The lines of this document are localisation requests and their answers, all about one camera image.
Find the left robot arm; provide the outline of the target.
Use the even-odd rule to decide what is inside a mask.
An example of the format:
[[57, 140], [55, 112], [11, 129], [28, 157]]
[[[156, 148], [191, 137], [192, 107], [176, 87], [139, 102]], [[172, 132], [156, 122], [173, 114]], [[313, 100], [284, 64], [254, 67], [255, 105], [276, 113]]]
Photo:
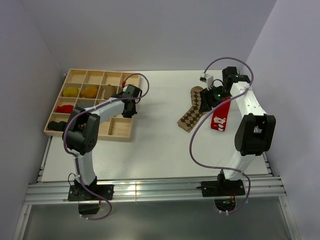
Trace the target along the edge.
[[74, 184], [70, 186], [69, 201], [98, 200], [109, 194], [112, 199], [111, 185], [97, 185], [97, 176], [93, 166], [93, 149], [95, 148], [100, 125], [116, 115], [131, 118], [136, 111], [136, 103], [142, 97], [142, 90], [132, 84], [109, 100], [98, 105], [81, 108], [75, 107], [62, 134], [63, 147], [72, 155], [75, 165]]

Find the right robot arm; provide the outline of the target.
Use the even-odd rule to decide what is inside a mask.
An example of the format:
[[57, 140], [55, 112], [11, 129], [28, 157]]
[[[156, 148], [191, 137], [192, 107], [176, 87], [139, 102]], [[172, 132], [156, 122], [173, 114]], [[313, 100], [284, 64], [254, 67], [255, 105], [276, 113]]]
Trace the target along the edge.
[[222, 84], [214, 85], [214, 77], [206, 72], [200, 81], [207, 87], [200, 92], [200, 111], [217, 110], [222, 103], [234, 100], [242, 120], [234, 136], [235, 152], [230, 163], [223, 168], [214, 181], [201, 183], [205, 197], [222, 197], [245, 194], [243, 174], [253, 160], [267, 152], [272, 143], [276, 118], [269, 115], [259, 104], [253, 90], [253, 76], [239, 74], [235, 66], [222, 70]]

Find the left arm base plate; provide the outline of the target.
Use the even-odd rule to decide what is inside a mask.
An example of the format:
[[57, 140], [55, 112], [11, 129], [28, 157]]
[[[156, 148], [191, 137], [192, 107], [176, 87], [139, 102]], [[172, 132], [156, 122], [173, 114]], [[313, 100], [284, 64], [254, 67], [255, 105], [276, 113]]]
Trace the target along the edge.
[[[112, 184], [107, 185], [97, 185], [94, 187], [87, 187], [91, 192], [103, 197], [106, 200], [113, 199], [114, 186]], [[69, 202], [77, 201], [97, 201], [100, 200], [99, 197], [87, 192], [81, 185], [72, 185], [69, 188], [69, 193], [67, 200]]]

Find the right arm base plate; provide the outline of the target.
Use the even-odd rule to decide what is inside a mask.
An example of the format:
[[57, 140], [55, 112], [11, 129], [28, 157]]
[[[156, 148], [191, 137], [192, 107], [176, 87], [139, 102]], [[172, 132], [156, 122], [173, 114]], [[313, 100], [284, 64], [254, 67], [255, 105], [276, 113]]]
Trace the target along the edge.
[[203, 197], [244, 196], [246, 194], [242, 180], [202, 181], [198, 189], [201, 189]]

